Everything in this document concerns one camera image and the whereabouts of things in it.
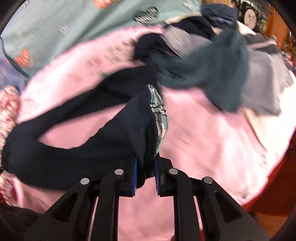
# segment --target teal fabric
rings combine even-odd
[[[206,86],[208,99],[224,111],[236,112],[249,75],[249,54],[238,25],[231,24],[213,43],[184,58],[153,56],[160,84],[176,88]]]
[[[133,26],[139,11],[158,9],[162,23],[170,17],[200,12],[201,0],[116,0],[106,9],[98,9],[93,0],[27,0],[15,13],[1,37],[12,59],[22,49],[30,53],[23,68],[30,76],[53,58],[79,42],[89,41],[112,30]]]

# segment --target light blue fabric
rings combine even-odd
[[[1,37],[5,52],[14,59],[22,49],[29,50],[30,76],[53,58],[83,41],[92,40],[114,29],[132,26],[139,11],[158,9],[161,23],[170,17],[200,12],[201,0],[117,0],[106,9],[93,0],[27,0],[12,17]]]

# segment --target wooden cabinet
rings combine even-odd
[[[270,6],[269,18],[265,36],[270,38],[272,35],[278,39],[278,47],[282,50],[287,40],[289,29],[279,13]]]

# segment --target dark green towel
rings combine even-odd
[[[175,89],[207,86],[206,95],[222,110],[236,112],[249,73],[245,38],[232,24],[213,43],[184,58],[157,55],[159,82]]]

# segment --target blue gripper pad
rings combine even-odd
[[[155,184],[156,184],[156,191],[157,194],[160,195],[160,177],[159,177],[159,170],[158,170],[158,164],[155,158]]]
[[[133,176],[132,176],[132,193],[135,196],[136,190],[137,190],[137,158],[135,158],[134,164],[133,164]]]

